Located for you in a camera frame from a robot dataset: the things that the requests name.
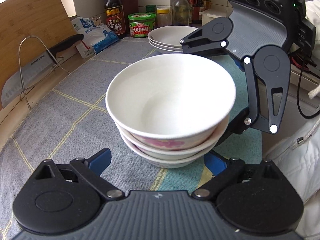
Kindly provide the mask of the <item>plain white small bowl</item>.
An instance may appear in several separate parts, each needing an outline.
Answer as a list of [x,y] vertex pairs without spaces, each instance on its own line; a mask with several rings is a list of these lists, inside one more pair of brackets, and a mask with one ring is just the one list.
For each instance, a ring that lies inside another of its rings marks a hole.
[[145,142],[140,142],[137,140],[131,133],[127,130],[121,128],[116,124],[117,129],[122,133],[125,139],[128,139],[129,142],[133,143],[138,147],[143,153],[146,153],[149,156],[159,158],[159,159],[183,159],[190,157],[199,153],[201,150],[204,150],[213,143],[217,143],[220,137],[225,132],[229,123],[229,115],[227,115],[217,126],[214,132],[202,143],[197,142],[196,146],[186,147],[187,143],[182,140],[169,140],[156,142],[154,139],[151,139],[151,142],[155,142],[156,145],[147,145]]

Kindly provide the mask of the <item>large white floral bowl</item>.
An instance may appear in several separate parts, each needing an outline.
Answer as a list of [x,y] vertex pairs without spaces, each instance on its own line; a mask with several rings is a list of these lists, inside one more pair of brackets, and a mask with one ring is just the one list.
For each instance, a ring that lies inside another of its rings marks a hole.
[[137,155],[139,155],[140,157],[142,157],[143,159],[145,159],[147,162],[151,163],[152,165],[155,165],[155,166],[161,167],[161,168],[180,168],[180,167],[187,166],[187,165],[191,164],[192,162],[196,161],[197,159],[200,159],[205,154],[207,154],[216,145],[216,142],[215,142],[212,145],[205,148],[204,150],[201,150],[199,153],[192,155],[190,157],[187,157],[187,158],[167,160],[167,159],[155,158],[155,157],[147,155],[146,153],[143,153],[141,150],[138,149],[137,146],[135,146],[133,143],[129,142],[128,139],[125,139],[125,137],[122,133],[120,133],[120,136],[130,150],[135,152]]

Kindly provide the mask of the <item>white bowl pink flowers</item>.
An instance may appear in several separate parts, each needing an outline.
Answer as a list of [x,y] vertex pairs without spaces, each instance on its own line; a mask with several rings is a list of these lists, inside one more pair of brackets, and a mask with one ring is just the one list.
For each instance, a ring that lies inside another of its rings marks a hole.
[[[217,78],[231,95],[227,110],[211,113],[210,85]],[[216,62],[190,54],[163,54],[137,61],[111,81],[106,108],[121,128],[147,145],[204,142],[230,113],[236,94],[230,74]]]

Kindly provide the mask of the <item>clear oil bottle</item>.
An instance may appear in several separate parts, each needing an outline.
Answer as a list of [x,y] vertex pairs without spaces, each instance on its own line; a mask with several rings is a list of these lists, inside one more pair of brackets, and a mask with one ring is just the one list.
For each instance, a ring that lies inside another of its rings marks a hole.
[[171,8],[173,25],[188,26],[190,24],[190,5],[187,0],[174,0]]

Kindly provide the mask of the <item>white floral plate stack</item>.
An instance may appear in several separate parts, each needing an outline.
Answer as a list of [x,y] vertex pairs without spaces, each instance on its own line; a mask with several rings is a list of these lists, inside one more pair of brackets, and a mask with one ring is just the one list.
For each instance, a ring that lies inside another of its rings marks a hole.
[[148,33],[148,41],[159,53],[183,53],[180,41],[197,30],[197,27],[171,25]]

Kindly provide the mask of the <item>grey checked table mat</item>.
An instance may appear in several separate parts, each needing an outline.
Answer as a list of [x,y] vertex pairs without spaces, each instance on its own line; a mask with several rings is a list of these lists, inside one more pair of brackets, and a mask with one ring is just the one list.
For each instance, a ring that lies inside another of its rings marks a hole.
[[128,65],[156,54],[146,39],[125,38],[89,59],[29,112],[1,149],[1,239],[19,233],[13,201],[45,159],[66,164],[108,148],[112,161],[101,176],[124,192],[198,187],[202,159],[183,168],[153,166],[127,147],[106,110],[112,79]]

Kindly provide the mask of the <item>yellow cap spice jar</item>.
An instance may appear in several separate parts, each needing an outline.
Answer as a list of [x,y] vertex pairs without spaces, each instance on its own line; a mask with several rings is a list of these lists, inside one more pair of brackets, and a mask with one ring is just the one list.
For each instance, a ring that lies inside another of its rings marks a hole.
[[169,7],[156,8],[156,14],[157,14],[157,26],[159,28],[171,25],[171,14],[170,14]]

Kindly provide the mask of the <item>green cap small jar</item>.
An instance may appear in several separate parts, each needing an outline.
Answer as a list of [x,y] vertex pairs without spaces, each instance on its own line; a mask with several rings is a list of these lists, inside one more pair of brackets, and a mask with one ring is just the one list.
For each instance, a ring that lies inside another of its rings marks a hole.
[[145,6],[146,12],[150,14],[155,14],[156,13],[156,5],[154,4],[148,4]]

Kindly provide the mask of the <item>green lid sauce jar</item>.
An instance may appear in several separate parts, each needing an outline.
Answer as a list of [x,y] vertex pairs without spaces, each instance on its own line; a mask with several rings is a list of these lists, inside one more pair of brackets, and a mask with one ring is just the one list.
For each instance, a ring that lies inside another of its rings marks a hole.
[[147,37],[156,28],[156,14],[135,13],[128,17],[130,36],[134,38]]

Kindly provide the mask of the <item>dark vinegar bottle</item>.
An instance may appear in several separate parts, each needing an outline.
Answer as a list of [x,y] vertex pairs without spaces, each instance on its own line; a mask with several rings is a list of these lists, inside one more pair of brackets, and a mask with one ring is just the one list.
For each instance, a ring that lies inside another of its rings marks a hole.
[[126,24],[123,5],[120,0],[105,0],[106,25],[119,38],[126,36]]

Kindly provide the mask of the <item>metal binder clips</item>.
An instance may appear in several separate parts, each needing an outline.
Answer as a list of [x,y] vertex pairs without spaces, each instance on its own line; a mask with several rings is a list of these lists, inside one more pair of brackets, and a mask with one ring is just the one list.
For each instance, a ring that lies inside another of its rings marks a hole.
[[101,15],[96,15],[94,17],[91,17],[90,20],[92,21],[92,24],[96,27],[100,27],[103,25]]

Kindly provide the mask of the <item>blue white salt bag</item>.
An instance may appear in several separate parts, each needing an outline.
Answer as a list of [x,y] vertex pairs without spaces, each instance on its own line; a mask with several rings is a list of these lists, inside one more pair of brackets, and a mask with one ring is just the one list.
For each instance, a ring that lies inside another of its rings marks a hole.
[[76,45],[83,59],[97,55],[112,44],[119,41],[118,36],[107,25],[95,25],[89,18],[76,17],[71,20],[73,28],[84,38]]

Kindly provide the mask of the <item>bamboo cutting board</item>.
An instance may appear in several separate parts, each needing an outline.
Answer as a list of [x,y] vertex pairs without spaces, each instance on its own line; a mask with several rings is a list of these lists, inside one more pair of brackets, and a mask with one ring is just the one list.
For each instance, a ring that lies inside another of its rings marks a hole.
[[1,87],[46,49],[56,55],[83,38],[72,26],[61,0],[2,2]]

